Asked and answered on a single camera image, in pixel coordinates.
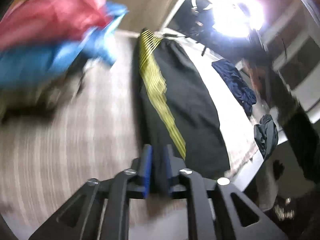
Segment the black hoodie with yellow print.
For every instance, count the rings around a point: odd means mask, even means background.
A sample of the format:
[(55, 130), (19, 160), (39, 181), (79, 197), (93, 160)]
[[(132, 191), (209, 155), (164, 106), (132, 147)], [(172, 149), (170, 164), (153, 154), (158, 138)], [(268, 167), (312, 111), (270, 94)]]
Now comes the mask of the black hoodie with yellow print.
[(161, 194), (162, 151), (204, 178), (229, 170), (217, 109), (195, 64), (176, 41), (143, 29), (133, 52), (136, 110), (144, 144), (152, 146), (151, 190)]

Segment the pink garment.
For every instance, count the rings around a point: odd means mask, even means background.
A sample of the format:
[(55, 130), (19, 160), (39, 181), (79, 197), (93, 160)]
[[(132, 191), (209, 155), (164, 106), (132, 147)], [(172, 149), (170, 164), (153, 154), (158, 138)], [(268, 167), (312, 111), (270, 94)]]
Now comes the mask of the pink garment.
[(1, 49), (20, 44), (80, 40), (91, 27), (106, 27), (107, 0), (25, 0), (1, 20)]

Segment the navy blue garment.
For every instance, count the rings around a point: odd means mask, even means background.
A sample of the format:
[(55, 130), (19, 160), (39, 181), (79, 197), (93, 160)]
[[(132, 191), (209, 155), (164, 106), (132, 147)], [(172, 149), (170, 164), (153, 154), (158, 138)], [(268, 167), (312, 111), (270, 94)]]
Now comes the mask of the navy blue garment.
[(244, 109), (245, 114), (251, 116), (253, 105), (257, 103), (257, 98), (235, 65), (226, 59), (220, 59), (212, 62), (212, 67), (223, 79), (237, 102)]

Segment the dark grey crumpled garment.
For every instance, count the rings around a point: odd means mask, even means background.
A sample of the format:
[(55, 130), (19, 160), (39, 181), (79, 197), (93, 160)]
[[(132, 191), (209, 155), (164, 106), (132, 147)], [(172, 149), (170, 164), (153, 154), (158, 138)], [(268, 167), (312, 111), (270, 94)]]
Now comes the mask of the dark grey crumpled garment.
[(277, 126), (270, 114), (263, 115), (259, 124), (254, 126), (254, 139), (266, 161), (278, 144)]

